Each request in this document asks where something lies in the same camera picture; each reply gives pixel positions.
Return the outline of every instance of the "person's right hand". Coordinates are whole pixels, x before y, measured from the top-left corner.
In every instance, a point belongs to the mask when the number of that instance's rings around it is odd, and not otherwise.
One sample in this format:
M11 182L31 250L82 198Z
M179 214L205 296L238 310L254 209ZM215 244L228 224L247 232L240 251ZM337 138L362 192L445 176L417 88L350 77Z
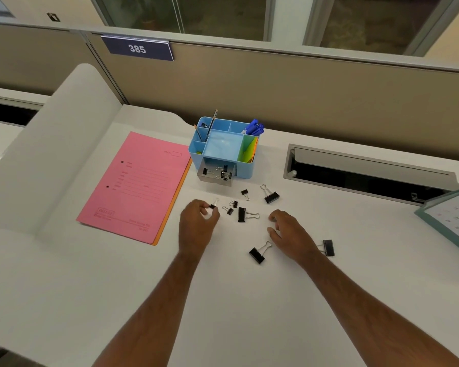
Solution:
M269 220L275 221L275 229L267 228L270 238L283 253L298 264L309 253L319 252L313 239L294 216L275 210L269 215Z

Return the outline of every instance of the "blue sign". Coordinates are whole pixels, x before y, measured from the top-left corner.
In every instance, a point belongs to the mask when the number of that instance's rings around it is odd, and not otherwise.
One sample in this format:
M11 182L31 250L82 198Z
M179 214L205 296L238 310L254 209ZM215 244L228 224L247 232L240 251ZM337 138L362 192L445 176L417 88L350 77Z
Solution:
M169 41L145 40L126 36L102 36L111 54L173 61Z

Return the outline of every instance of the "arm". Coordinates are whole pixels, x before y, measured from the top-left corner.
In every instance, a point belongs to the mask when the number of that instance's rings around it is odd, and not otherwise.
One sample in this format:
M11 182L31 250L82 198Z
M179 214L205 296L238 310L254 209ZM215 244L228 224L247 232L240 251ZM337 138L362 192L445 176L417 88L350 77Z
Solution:
M216 207L194 200L180 216L179 252L151 295L117 332L93 367L163 367L168 364L197 265L219 219Z
M294 217L275 210L269 219L281 234L267 228L270 237L308 273L367 367L459 367L459 358L333 265Z

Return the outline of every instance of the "hand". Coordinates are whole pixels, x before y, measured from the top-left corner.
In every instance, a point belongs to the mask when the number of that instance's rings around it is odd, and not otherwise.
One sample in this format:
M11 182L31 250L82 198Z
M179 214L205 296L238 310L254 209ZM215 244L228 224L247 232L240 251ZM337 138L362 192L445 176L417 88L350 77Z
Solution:
M219 211L215 207L212 216L205 219L209 204L201 200L193 200L180 214L178 225L178 249L181 254L199 260L211 240L212 231L219 220Z
M309 253L319 252L313 239L295 217L285 211L275 210L269 215L269 220L275 221L275 229L280 230L278 235L273 228L267 228L270 238L283 253L298 264Z

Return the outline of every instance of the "pink folder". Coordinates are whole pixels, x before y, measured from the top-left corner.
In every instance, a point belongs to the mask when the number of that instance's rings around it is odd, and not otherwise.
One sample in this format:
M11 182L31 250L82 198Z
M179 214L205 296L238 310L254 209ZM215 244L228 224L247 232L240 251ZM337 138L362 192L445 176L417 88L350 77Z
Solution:
M186 145L129 133L76 220L153 244L189 160Z

